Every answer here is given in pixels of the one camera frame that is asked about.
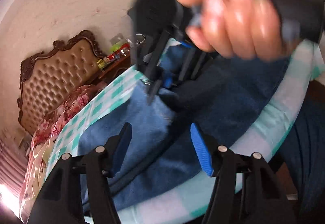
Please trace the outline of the right hand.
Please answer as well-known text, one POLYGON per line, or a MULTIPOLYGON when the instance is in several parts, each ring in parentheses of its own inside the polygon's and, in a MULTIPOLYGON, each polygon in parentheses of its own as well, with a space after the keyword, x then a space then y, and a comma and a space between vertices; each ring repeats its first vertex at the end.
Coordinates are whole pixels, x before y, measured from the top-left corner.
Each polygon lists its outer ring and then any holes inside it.
POLYGON ((282 41, 280 19, 270 0, 177 0, 202 7, 201 26, 186 33, 205 52, 270 61, 290 55, 300 43, 282 41))

